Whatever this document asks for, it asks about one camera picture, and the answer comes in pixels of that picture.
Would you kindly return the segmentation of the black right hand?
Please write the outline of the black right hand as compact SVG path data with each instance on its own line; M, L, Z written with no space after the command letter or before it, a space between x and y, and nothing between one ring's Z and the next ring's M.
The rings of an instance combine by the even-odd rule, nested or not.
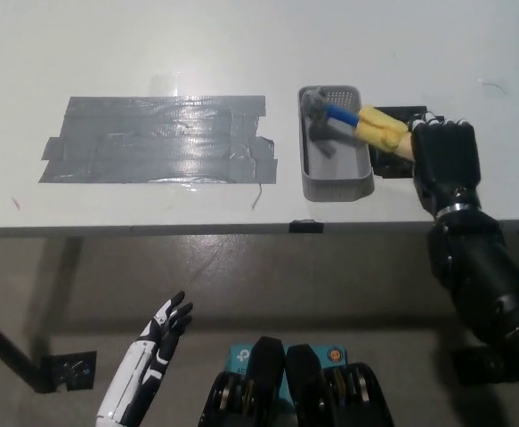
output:
M423 208L434 218L481 207L480 161L474 128L426 112L410 121L413 180Z

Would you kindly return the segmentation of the white and black left hand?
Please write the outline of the white and black left hand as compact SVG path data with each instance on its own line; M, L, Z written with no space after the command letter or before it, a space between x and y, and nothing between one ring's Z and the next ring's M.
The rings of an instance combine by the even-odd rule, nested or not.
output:
M193 304L181 291L167 300L131 343L96 415L97 426L139 426L155 398Z

